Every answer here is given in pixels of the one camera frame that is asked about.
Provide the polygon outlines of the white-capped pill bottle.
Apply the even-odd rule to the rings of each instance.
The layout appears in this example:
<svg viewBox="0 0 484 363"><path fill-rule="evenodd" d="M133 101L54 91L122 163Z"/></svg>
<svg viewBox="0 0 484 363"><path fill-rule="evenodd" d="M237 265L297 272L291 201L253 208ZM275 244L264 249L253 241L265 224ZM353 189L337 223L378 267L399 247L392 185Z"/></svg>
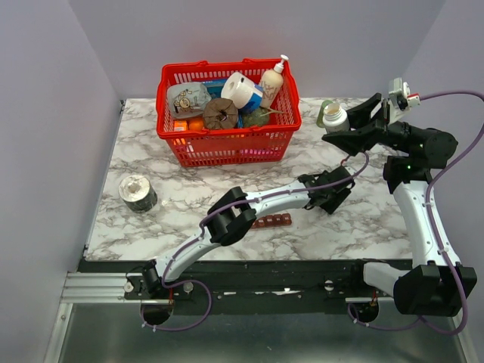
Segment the white-capped pill bottle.
<svg viewBox="0 0 484 363"><path fill-rule="evenodd" d="M346 110L338 103L330 103L323 109L322 121L327 133L350 130Z"/></svg>

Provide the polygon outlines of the red weekly pill organizer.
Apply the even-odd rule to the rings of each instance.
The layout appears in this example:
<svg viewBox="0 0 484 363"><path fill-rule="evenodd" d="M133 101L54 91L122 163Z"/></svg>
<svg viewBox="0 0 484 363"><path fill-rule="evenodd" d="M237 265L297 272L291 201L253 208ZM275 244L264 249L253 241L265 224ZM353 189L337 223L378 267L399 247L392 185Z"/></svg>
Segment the red weekly pill organizer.
<svg viewBox="0 0 484 363"><path fill-rule="evenodd" d="M276 228L292 225L292 218L289 213L267 215L257 219L252 228Z"/></svg>

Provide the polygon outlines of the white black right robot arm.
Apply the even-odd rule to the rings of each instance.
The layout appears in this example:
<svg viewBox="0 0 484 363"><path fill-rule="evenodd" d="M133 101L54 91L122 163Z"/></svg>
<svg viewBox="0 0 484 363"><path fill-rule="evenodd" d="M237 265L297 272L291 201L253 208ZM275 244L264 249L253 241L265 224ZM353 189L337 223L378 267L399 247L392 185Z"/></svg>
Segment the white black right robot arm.
<svg viewBox="0 0 484 363"><path fill-rule="evenodd" d="M462 265L436 209L431 170L444 170L457 150L455 137L390 118L391 104L379 93L348 110L349 130L323 140L355 156L382 144L397 150L383 167L383 178L401 210L411 242L412 268L367 262L348 277L349 290L365 296L374 288L394 299L403 315L454 317L475 287L474 268Z"/></svg>

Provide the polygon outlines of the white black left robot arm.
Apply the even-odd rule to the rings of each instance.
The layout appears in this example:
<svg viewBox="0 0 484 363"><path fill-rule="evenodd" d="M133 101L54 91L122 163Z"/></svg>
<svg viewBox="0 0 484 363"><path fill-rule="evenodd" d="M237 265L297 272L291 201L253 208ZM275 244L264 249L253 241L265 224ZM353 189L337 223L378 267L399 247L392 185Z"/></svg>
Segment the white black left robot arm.
<svg viewBox="0 0 484 363"><path fill-rule="evenodd" d="M226 192L200 221L200 231L160 257L140 267L141 289L152 299L166 295L189 266L212 250L243 239L254 223L290 209L323 208L328 214L349 196L355 177L339 166L320 174L301 175L288 185L267 191L245 192L235 187Z"/></svg>

